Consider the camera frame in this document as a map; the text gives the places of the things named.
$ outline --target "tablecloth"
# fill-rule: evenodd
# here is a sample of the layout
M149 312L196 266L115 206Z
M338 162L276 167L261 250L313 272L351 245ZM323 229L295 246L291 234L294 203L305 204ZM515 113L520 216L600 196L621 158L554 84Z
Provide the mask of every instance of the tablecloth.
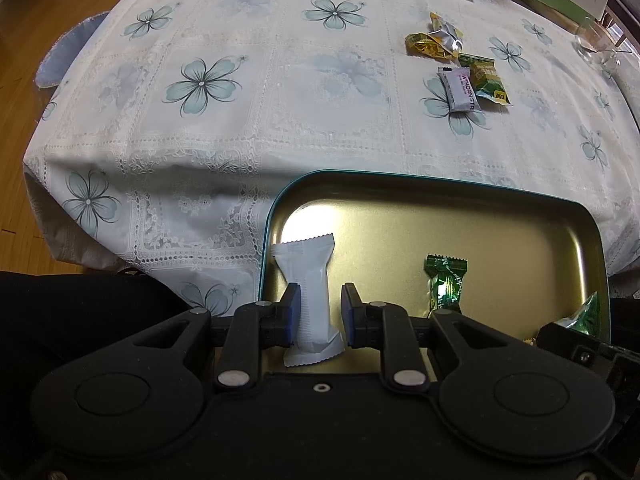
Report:
M430 11L463 31L466 52L496 59L512 107L449 110L439 63L404 45ZM318 169L575 200L610 274L640 254L640 135L625 97L572 35L510 0L121 0L47 105L24 167L55 257L139 267L215 315L256 298L271 203Z

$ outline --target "tray rim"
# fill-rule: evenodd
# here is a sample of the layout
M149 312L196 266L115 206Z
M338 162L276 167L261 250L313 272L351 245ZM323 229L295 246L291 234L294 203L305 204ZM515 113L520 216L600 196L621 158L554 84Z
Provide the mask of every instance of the tray rim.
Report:
M302 174L299 177L297 177L296 179L292 180L291 182L289 182L276 196L276 198L273 201L273 204L271 205L271 208L269 209L269 214L267 215L267 221L264 227L264 237L262 239L262 267L260 268L260 285L258 287L258 298L263 300L263 294L264 294L264 280L265 280L265 269L266 269L266 264L267 264L267 257L268 254L270 254L270 250L268 247L268 240L269 240L269 233L270 233L270 228L271 228L271 219L273 218L274 212L276 211L276 208L278 206L278 204L280 203L280 200L293 188L296 187L300 184L301 181L305 180L306 178L309 178L313 175L317 175L317 174L330 174L330 173L341 173L341 174L364 174L364 175L372 175L372 176L393 176L393 177L401 177L401 178L406 178L406 179L419 179L419 180L428 180L431 182L452 182L452 183L456 183L456 184L463 184L465 186L471 186L471 187L477 187L477 188L491 188L491 189L500 189L503 190L505 192L512 192L512 193L517 193L517 194L526 194L526 195L531 195L531 196L538 196L538 197L542 197L545 199L551 199L551 200L555 200L558 202L564 202L566 204L571 204L572 206L578 206L578 208L582 209L585 213L587 213L588 217L590 218L590 221L593 223L593 226L595 227L595 231L598 234L598 240L600 241L600 253L602 254L602 260L603 262L605 262L605 257L604 257L604 247L602 246L602 236L600 235L600 228L598 227L598 223L596 222L595 218L593 217L593 215L591 214L591 212L585 207L583 206L580 202L576 202L574 200L568 200L566 198L560 198L559 196L553 196L553 195L549 195L549 194L545 194L545 193L538 193L535 191L527 191L525 189L513 189L512 187L503 187L503 186L494 186L494 184L485 184L483 182L469 182L467 180L458 180L455 178L443 178L443 177L437 177L437 176L425 176L425 175L412 175L412 174L403 174L403 173L389 173L386 171L360 171L360 170L315 170L315 171L309 171L308 173ZM601 341L605 342L605 343L609 343L611 340L611 309L610 309L610 298L609 298L609 275L607 274L607 269L606 269L606 262L605 262L605 274L607 276L607 279L605 280L606 283L606 305L605 305L605 311L606 311L606 319L607 319L607 333L605 334L601 334Z

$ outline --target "yellow label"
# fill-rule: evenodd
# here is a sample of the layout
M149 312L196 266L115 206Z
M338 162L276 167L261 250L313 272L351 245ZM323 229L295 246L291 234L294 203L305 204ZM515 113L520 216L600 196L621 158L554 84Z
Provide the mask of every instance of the yellow label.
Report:
M507 102L507 94L501 90L494 90L494 99Z

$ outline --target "screw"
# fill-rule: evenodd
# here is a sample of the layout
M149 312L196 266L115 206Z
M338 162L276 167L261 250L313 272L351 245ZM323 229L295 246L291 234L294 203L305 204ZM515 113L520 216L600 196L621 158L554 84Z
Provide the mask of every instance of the screw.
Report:
M225 370L218 375L218 382L230 388L237 388L249 382L249 374L242 370Z
M319 394L325 394L327 393L329 390L331 389L331 386L329 386L326 383L318 383L318 384L314 384L314 391L318 392Z
M418 370L400 370L394 374L394 381L402 386L420 386L426 380L426 375Z

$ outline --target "green wrapped candy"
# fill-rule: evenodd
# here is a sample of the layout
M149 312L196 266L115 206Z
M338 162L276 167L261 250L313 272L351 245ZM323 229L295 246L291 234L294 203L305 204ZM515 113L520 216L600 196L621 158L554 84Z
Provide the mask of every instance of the green wrapped candy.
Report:
M560 326L600 338L600 293L594 292L571 316L556 321Z
M462 277L466 272L466 260L429 254L424 261L424 270L430 277L431 299L427 315L438 308L449 308L460 312Z

